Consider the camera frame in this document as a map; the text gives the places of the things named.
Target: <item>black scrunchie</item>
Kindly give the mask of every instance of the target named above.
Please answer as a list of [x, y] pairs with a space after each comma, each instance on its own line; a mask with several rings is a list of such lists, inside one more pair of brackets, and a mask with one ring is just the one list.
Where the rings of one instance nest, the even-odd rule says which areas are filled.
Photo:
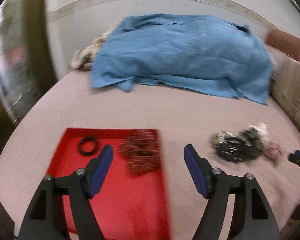
[[[85, 152], [81, 149], [81, 146], [85, 144], [86, 142], [94, 142], [94, 149], [90, 152]], [[78, 151], [80, 152], [81, 155], [83, 156], [90, 156], [94, 154], [98, 149], [98, 142], [97, 139], [94, 138], [93, 136], [88, 136], [86, 138], [83, 138], [79, 143], [78, 143]]]

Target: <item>metal screw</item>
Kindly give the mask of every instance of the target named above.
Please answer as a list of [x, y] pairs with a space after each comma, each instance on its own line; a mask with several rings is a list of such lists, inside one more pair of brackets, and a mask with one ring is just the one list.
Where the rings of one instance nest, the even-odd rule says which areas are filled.
[[82, 175], [82, 174], [84, 174], [84, 172], [85, 172], [85, 170], [83, 168], [80, 168], [75, 171], [75, 174]]
[[246, 177], [247, 177], [247, 179], [254, 179], [254, 176], [251, 173], [247, 173]]
[[221, 174], [221, 170], [219, 168], [213, 168], [212, 173], [218, 175], [218, 174]]
[[51, 175], [46, 175], [46, 176], [43, 177], [43, 179], [44, 180], [50, 180], [50, 179], [52, 179], [52, 176]]

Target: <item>wall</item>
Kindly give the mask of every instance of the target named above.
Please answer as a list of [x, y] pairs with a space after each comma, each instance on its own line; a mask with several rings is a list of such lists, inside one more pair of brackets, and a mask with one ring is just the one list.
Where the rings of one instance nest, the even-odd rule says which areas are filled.
[[[64, 6], [72, 5], [74, 2], [73, 5], [84, 2], [84, 0], [46, 1], [46, 11], [48, 15], [61, 12]], [[289, 0], [232, 1], [251, 9], [278, 28], [300, 37], [300, 14]], [[195, 10], [193, 9], [193, 7], [197, 6], [195, 2], [186, 3], [184, 0], [181, 3], [178, 3], [176, 0], [161, 0], [161, 3], [155, 2], [154, 0], [126, 0], [125, 2], [123, 2], [123, 0], [113, 0], [91, 7], [86, 6], [73, 12], [72, 16], [66, 15], [58, 20], [52, 20], [50, 18], [50, 20], [48, 20], [50, 48], [58, 78], [61, 79], [68, 73], [67, 64], [71, 59], [72, 53], [75, 50], [83, 49], [85, 46], [88, 46], [95, 36], [111, 28], [117, 23], [116, 21], [119, 21], [119, 16], [135, 15], [137, 11], [141, 14], [150, 12], [178, 12], [188, 14], [191, 11], [192, 13], [210, 13], [216, 15], [214, 11], [218, 10], [218, 6], [199, 6], [198, 9]], [[225, 18], [240, 20], [236, 14], [228, 15], [228, 17]]]

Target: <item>bed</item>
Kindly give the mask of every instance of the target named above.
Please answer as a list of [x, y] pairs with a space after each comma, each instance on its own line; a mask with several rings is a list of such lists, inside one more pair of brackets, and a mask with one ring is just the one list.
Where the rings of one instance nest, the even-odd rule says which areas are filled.
[[[192, 238], [207, 204], [184, 163], [186, 144], [193, 144], [201, 157], [228, 174], [252, 173], [281, 230], [300, 203], [300, 168], [287, 158], [274, 165], [263, 156], [249, 163], [228, 163], [216, 156], [209, 141], [214, 132], [236, 133], [263, 122], [271, 139], [288, 152], [300, 150], [300, 86], [296, 85], [300, 83], [300, 62], [276, 48], [268, 50], [278, 63], [278, 75], [267, 106], [162, 85], [136, 85], [129, 93], [112, 86], [92, 90], [89, 73], [66, 75], [26, 115], [0, 157], [0, 201], [15, 221], [16, 232], [67, 127], [161, 131], [173, 239]], [[227, 237], [233, 200], [228, 202], [220, 239]]]

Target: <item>blue blanket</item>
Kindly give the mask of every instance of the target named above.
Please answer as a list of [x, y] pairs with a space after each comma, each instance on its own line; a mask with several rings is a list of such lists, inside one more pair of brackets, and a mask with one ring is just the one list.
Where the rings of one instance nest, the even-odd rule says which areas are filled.
[[116, 84], [185, 88], [266, 104], [271, 62], [247, 26], [208, 15], [126, 17], [95, 57], [93, 88]]

